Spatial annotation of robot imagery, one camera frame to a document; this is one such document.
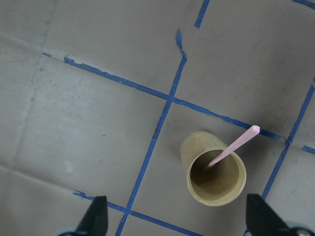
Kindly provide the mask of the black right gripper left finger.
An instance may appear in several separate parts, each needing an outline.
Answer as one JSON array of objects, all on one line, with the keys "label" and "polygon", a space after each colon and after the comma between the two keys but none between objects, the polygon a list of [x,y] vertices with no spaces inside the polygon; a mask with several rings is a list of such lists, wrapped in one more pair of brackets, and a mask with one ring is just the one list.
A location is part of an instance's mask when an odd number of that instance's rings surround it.
[{"label": "black right gripper left finger", "polygon": [[76,236],[105,236],[108,230],[106,196],[97,196],[92,201],[75,230]]}]

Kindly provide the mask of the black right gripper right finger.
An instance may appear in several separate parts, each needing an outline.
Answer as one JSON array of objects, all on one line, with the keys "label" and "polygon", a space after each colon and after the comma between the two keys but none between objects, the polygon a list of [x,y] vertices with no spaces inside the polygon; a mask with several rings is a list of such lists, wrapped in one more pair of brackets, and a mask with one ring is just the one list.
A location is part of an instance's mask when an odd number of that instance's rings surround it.
[{"label": "black right gripper right finger", "polygon": [[252,236],[294,236],[290,228],[259,194],[248,194],[246,226]]}]

